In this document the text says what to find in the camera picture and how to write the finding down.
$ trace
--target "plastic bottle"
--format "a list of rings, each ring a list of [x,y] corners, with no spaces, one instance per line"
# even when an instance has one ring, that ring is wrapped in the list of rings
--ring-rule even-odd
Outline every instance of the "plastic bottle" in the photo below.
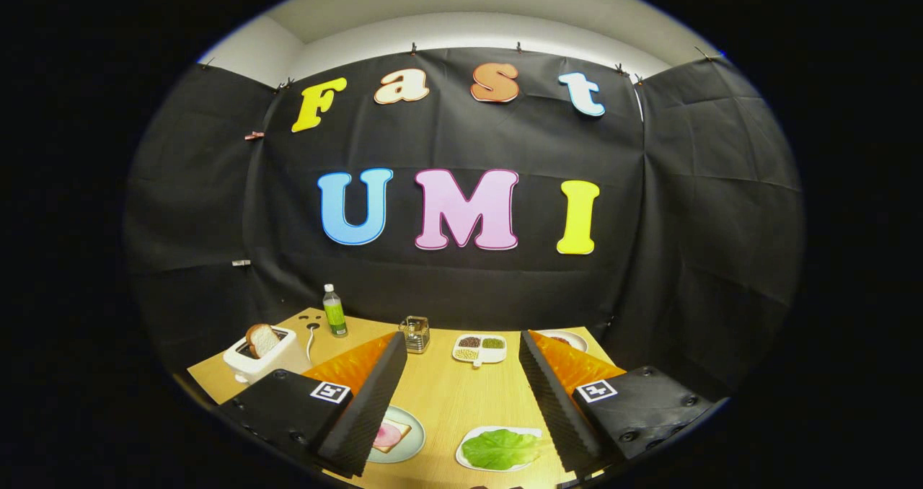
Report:
[[[346,330],[346,318],[343,316],[343,303],[340,302],[340,297],[337,296],[337,293],[333,292],[333,284],[325,285],[324,291],[327,292],[327,294],[324,295],[324,312],[327,313],[327,322],[330,324],[330,332],[333,332],[333,335],[336,335],[337,338],[345,338],[349,331]]]

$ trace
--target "glass jar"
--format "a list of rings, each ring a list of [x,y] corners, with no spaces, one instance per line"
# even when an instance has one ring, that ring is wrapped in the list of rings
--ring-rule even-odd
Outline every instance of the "glass jar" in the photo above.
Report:
[[[405,335],[407,351],[412,354],[422,354],[429,345],[429,320],[423,316],[407,316],[405,321],[398,325],[398,330]]]

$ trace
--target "white plate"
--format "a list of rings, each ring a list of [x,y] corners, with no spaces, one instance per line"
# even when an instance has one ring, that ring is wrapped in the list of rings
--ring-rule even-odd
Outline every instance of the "white plate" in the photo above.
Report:
[[[481,343],[477,347],[461,347],[459,343],[465,338],[478,338],[481,340]],[[482,347],[482,345],[484,345],[484,340],[488,338],[499,339],[503,342],[503,348]],[[458,350],[476,351],[478,355],[477,358],[473,358],[472,360],[470,358],[457,358],[455,357],[455,351]],[[507,340],[505,340],[502,335],[496,334],[462,334],[455,339],[455,346],[452,347],[452,358],[454,358],[455,361],[472,362],[475,368],[481,367],[481,364],[484,362],[501,362],[507,358]]]
[[[574,332],[568,332],[566,330],[540,330],[538,332],[541,335],[547,335],[548,338],[567,339],[571,347],[577,348],[577,350],[581,352],[586,352],[587,348],[590,348],[590,345],[586,344],[586,339],[574,334]]]
[[[397,406],[389,406],[388,410],[385,411],[385,418],[411,426],[410,432],[388,453],[382,453],[378,449],[373,448],[368,453],[369,462],[375,462],[377,464],[404,462],[406,459],[411,459],[411,457],[415,456],[423,449],[423,445],[426,443],[426,430],[423,429],[423,424],[421,424],[419,420],[416,420],[415,416],[412,416],[408,411],[402,410]]]
[[[479,434],[481,433],[493,432],[496,430],[510,430],[511,432],[514,432],[514,433],[531,434],[532,436],[537,436],[538,439],[542,438],[542,430],[539,430],[536,428],[511,428],[508,426],[481,426],[479,428],[474,428],[470,432],[468,432],[468,434],[465,434],[464,439],[462,439],[461,443],[459,443],[459,448],[455,451],[455,460],[458,460],[459,464],[471,470],[486,470],[482,468],[475,468],[475,466],[472,466],[471,463],[468,462],[468,459],[465,459],[464,455],[462,455],[462,444],[468,441],[468,439],[474,439],[475,436],[479,436]],[[528,466],[529,464],[517,464],[507,470],[487,470],[487,471],[488,472],[511,472],[511,470],[520,470]]]

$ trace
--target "letter m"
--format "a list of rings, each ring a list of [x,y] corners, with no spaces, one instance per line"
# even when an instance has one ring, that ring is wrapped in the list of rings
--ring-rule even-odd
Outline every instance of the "letter m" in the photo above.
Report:
[[[443,219],[459,247],[467,245],[478,219],[481,234],[474,239],[474,245],[485,250],[516,247],[511,212],[513,186],[518,182],[516,172],[488,170],[470,200],[465,199],[448,170],[422,170],[416,174],[416,182],[423,187],[423,233],[416,238],[416,247],[437,250],[449,245],[449,239],[442,234]]]

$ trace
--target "bread slice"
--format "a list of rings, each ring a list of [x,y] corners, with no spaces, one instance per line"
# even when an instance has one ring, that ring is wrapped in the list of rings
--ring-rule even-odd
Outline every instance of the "bread slice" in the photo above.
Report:
[[[250,345],[250,353],[255,358],[264,357],[266,354],[279,344],[279,337],[273,328],[264,322],[253,325],[247,331],[247,345]]]
[[[410,430],[412,429],[412,427],[409,426],[408,424],[396,423],[396,421],[390,420],[388,418],[383,419],[381,423],[390,424],[391,426],[394,426],[395,428],[397,428],[399,432],[401,432],[401,439],[398,440],[396,443],[394,443],[394,446],[375,446],[374,444],[372,445],[374,449],[378,449],[382,453],[388,453],[390,450],[394,449],[396,445],[401,444],[401,440],[405,439],[405,437],[407,436],[407,433],[409,433]]]

